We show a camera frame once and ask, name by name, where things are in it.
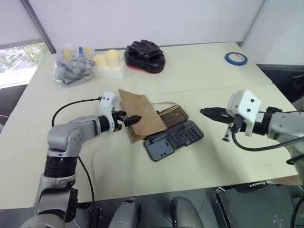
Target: gray floor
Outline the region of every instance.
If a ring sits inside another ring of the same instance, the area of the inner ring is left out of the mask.
[[[294,208],[293,198],[298,200],[303,192],[297,186],[267,185],[250,193],[236,190],[226,191],[231,208],[240,228],[288,228]],[[192,201],[204,223],[205,228],[218,228],[217,221],[205,189],[170,192],[135,197],[142,206],[142,219],[138,228],[170,228],[170,202],[175,196],[184,196]],[[99,201],[103,208],[100,228],[106,228],[116,209],[125,199]],[[27,218],[32,216],[32,209],[0,210],[0,227],[18,228]],[[78,209],[76,221],[81,228],[88,226],[86,209]],[[304,226],[304,206],[300,208],[296,224]],[[76,228],[74,222],[66,224],[66,228]]]

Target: white wall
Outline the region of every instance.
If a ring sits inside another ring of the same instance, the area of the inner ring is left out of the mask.
[[[19,0],[0,0],[0,48],[41,39]]]
[[[243,41],[263,0],[30,0],[58,49]]]
[[[243,49],[258,64],[304,65],[304,0],[270,0]]]

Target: white tabletop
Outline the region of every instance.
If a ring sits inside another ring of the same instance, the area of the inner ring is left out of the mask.
[[[263,109],[274,106],[294,110],[250,60],[245,66],[230,65],[223,60],[227,52],[242,53],[236,44],[162,49],[167,63],[160,74],[150,75],[129,69],[124,81],[96,78],[69,89],[58,89],[54,85],[54,56],[47,56],[0,134],[0,208],[33,206],[39,177],[44,170],[47,133],[53,113],[68,102],[95,98],[104,91],[117,92],[119,88],[146,94],[153,103],[178,103],[205,137],[159,162],[149,158],[142,142],[131,144],[125,129],[103,133],[86,142],[80,155],[91,173],[96,200],[223,186],[296,174],[294,168],[285,163],[289,158],[285,148],[267,152],[243,151],[233,142],[221,140],[226,124],[212,121],[199,113],[204,107],[225,107],[230,95],[244,88],[262,100]],[[70,106],[57,116],[56,123],[97,114],[97,107],[98,102]],[[237,137],[243,145],[252,147],[277,143],[265,136],[249,138],[239,133]],[[90,201],[90,188],[81,166],[77,165],[76,173],[79,202]]]

